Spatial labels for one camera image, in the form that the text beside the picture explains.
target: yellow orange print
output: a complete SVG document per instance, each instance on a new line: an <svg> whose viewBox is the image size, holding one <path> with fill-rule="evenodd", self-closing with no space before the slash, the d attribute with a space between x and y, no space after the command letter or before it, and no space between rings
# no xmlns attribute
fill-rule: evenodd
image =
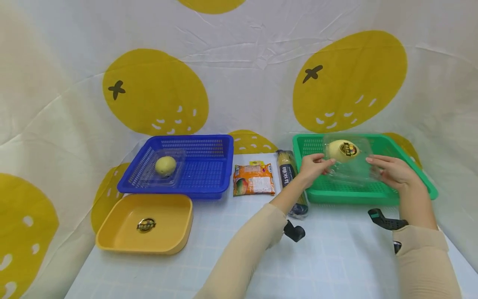
<svg viewBox="0 0 478 299"><path fill-rule="evenodd" d="M407 72L398 39L384 31L346 36L312 55L297 76L293 109L316 133L357 126L385 108Z"/></svg>
<svg viewBox="0 0 478 299"><path fill-rule="evenodd" d="M184 6L201 13L219 14L231 11L246 0L178 0Z"/></svg>
<svg viewBox="0 0 478 299"><path fill-rule="evenodd" d="M116 59L105 72L103 94L124 125L146 135L193 134L209 114L199 77L158 50L136 49Z"/></svg>
<svg viewBox="0 0 478 299"><path fill-rule="evenodd" d="M123 163L118 167L113 167L101 181L91 209L91 226L95 233L99 231L113 206L123 198L124 194L120 193L116 186L129 165L129 163Z"/></svg>
<svg viewBox="0 0 478 299"><path fill-rule="evenodd" d="M0 298L30 287L58 229L50 200L30 182L0 173Z"/></svg>
<svg viewBox="0 0 478 299"><path fill-rule="evenodd" d="M234 138L234 154L275 153L278 148L265 137L249 130L229 133Z"/></svg>
<svg viewBox="0 0 478 299"><path fill-rule="evenodd" d="M412 160L417 164L417 166L422 169L422 163L420 162L420 158L418 157L418 153L413 147L413 144L406 139L405 137L398 135L397 133L393 132L386 132L383 133L387 135L391 139L393 139L401 148L402 150L410 157Z"/></svg>

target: plastic basket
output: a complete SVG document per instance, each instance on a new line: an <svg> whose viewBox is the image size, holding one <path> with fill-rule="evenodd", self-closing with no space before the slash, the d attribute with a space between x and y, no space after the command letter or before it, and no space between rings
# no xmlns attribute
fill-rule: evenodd
<svg viewBox="0 0 478 299"><path fill-rule="evenodd" d="M157 152L182 149L182 174L172 186L158 185ZM221 199L230 183L234 139L230 135L155 136L146 141L118 183L122 193L185 194L191 199Z"/></svg>
<svg viewBox="0 0 478 299"><path fill-rule="evenodd" d="M418 168L415 162L388 136L382 134L357 134L367 137L372 151L377 155L387 155L405 161L420 177L428 189L432 200L438 197L438 191ZM323 153L323 134L299 134L293 138L293 151L297 157L297 167L300 169L302 157L310 154ZM320 176L306 190L307 198L313 203L346 203L394 206L399 204L396 190L382 182L368 183L365 186L341 184Z"/></svg>

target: green plastic basket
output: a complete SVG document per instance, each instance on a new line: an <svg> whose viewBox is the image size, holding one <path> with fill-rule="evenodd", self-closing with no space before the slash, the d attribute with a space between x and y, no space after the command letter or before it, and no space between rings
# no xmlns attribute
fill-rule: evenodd
<svg viewBox="0 0 478 299"><path fill-rule="evenodd" d="M366 137L377 155L387 155L405 161L420 177L428 189L432 200L438 197L438 191L415 162L390 137L382 134L356 134ZM323 134L299 134L293 138L293 151L300 170L302 157L310 154L323 153ZM396 190L382 182L374 182L364 187L337 183L327 176L320 176L306 190L307 198L313 203L345 203L395 206L399 204Z"/></svg>

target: forearm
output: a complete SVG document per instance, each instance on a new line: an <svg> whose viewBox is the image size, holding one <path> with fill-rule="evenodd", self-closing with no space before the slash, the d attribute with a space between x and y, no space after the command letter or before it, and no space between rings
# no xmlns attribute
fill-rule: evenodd
<svg viewBox="0 0 478 299"><path fill-rule="evenodd" d="M242 299L265 250L282 237L285 214L266 204L232 237L195 299Z"/></svg>
<svg viewBox="0 0 478 299"><path fill-rule="evenodd" d="M400 193L400 218L410 225L438 230L428 190L421 181L404 186Z"/></svg>
<svg viewBox="0 0 478 299"><path fill-rule="evenodd" d="M305 189L305 180L299 173L284 189L273 199L270 204L279 208L282 213L287 213L301 196Z"/></svg>
<svg viewBox="0 0 478 299"><path fill-rule="evenodd" d="M442 232L405 226L393 232L403 299L459 299L460 288Z"/></svg>

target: pasta package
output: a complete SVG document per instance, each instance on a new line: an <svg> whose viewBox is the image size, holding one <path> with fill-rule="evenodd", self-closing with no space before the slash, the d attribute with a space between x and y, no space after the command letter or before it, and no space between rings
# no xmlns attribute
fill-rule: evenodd
<svg viewBox="0 0 478 299"><path fill-rule="evenodd" d="M281 184L282 188L284 188L297 175L297 165L292 151L278 150L276 153L279 173L281 174ZM308 212L309 206L303 193L297 200L297 203L292 207L292 210L289 211L288 215L296 219L303 219L307 216Z"/></svg>
<svg viewBox="0 0 478 299"><path fill-rule="evenodd" d="M271 164L234 166L233 195L248 194L275 194Z"/></svg>

